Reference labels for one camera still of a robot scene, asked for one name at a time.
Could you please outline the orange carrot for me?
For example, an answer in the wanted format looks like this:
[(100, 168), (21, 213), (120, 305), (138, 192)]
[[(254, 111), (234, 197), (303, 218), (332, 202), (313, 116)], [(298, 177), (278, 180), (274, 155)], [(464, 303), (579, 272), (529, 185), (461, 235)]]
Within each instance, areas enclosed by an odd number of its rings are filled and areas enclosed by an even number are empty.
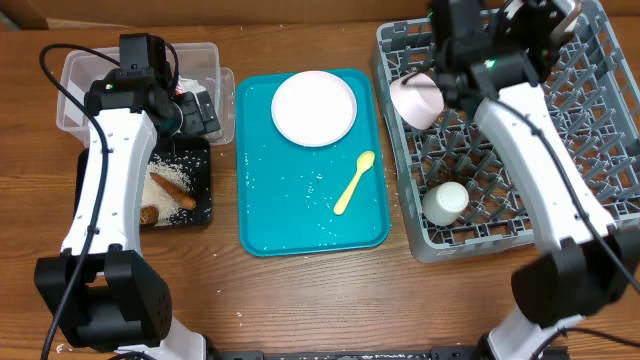
[(183, 192), (179, 187), (166, 180), (157, 173), (151, 173), (150, 177), (182, 208), (186, 210), (194, 210), (196, 201), (188, 194)]

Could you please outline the pile of white rice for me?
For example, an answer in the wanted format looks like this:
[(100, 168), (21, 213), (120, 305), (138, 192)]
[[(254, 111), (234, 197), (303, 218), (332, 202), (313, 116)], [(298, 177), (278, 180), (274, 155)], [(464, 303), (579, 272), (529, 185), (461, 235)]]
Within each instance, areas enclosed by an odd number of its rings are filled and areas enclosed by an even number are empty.
[(152, 154), (145, 173), (140, 225), (208, 224), (212, 219), (209, 175), (204, 151)]

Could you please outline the brown food chunk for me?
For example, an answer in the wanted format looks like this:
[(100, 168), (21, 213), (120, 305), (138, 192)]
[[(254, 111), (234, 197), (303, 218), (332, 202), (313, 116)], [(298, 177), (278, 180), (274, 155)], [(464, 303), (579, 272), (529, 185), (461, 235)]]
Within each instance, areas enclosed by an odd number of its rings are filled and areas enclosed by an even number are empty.
[(140, 211), (141, 226), (154, 226), (159, 220), (159, 210), (155, 206), (145, 206)]

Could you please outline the large white plate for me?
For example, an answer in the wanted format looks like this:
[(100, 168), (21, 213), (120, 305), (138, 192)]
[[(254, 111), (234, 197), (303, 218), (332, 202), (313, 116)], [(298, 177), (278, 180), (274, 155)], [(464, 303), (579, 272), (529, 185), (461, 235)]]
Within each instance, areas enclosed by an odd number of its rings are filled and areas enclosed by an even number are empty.
[(276, 129), (290, 142), (324, 147), (341, 140), (357, 116), (351, 87), (327, 71), (292, 75), (276, 90), (271, 104)]

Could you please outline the pink bowl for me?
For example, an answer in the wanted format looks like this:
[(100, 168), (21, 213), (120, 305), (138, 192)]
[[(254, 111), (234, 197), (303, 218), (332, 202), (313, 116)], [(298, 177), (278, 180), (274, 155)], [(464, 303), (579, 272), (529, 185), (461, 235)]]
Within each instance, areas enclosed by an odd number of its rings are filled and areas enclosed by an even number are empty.
[(390, 97), (401, 118), (418, 130), (428, 129), (444, 110), (440, 89), (425, 73), (412, 73), (393, 81)]

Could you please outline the yellow plastic spoon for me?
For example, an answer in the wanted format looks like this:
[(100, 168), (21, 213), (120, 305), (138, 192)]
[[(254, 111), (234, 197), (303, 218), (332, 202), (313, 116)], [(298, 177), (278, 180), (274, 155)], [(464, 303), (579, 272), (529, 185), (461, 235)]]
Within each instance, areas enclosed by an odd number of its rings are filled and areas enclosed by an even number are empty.
[(375, 157), (376, 155), (373, 151), (365, 151), (358, 157), (356, 172), (333, 208), (335, 215), (340, 216), (345, 212), (361, 177), (373, 166)]

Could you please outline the white cup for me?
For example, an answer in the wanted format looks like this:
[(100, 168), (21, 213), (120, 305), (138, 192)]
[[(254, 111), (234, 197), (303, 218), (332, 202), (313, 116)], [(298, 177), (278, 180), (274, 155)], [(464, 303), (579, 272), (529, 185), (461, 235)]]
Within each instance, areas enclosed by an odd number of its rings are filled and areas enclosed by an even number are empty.
[(454, 223), (469, 203), (469, 193), (457, 182), (446, 182), (429, 190), (422, 200), (425, 218), (437, 226)]

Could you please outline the white napkin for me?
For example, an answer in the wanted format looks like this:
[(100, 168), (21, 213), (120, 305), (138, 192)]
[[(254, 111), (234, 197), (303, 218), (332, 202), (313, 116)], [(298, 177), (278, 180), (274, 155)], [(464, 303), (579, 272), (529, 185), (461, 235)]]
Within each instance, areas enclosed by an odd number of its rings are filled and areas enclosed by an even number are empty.
[(197, 94), (206, 91), (206, 88), (201, 85), (197, 80), (179, 77), (178, 85), (176, 87), (176, 94), (182, 95), (187, 92)]

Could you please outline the small white plate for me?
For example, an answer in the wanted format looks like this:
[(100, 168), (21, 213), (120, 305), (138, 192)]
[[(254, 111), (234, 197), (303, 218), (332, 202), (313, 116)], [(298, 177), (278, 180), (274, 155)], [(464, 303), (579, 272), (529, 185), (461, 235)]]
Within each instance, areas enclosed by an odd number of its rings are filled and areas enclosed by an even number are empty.
[(565, 34), (572, 33), (577, 17), (581, 13), (581, 0), (552, 0), (553, 5), (562, 13), (563, 18), (552, 30), (551, 39), (558, 42)]

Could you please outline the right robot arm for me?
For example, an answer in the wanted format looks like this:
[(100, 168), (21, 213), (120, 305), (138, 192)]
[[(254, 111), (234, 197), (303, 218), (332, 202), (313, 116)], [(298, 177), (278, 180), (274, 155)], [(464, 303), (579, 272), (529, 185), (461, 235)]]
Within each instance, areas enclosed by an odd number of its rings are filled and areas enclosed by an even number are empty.
[(478, 359), (537, 359), (558, 336), (635, 287), (639, 229), (618, 226), (584, 182), (549, 114), (543, 83), (573, 37), (577, 1), (431, 5), (435, 81), (465, 111), (515, 184), (539, 257), (511, 278), (514, 310), (478, 342)]

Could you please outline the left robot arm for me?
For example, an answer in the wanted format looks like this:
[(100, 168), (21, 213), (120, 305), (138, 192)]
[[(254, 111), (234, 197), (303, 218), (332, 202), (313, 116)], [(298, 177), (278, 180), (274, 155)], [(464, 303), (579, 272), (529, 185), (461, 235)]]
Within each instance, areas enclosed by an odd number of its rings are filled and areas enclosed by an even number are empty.
[(175, 48), (124, 34), (106, 76), (75, 100), (89, 126), (87, 163), (73, 223), (34, 282), (52, 313), (51, 333), (114, 359), (215, 359), (205, 335), (172, 313), (169, 287), (140, 248), (143, 187), (158, 141), (204, 135), (219, 121), (210, 97), (178, 86)]

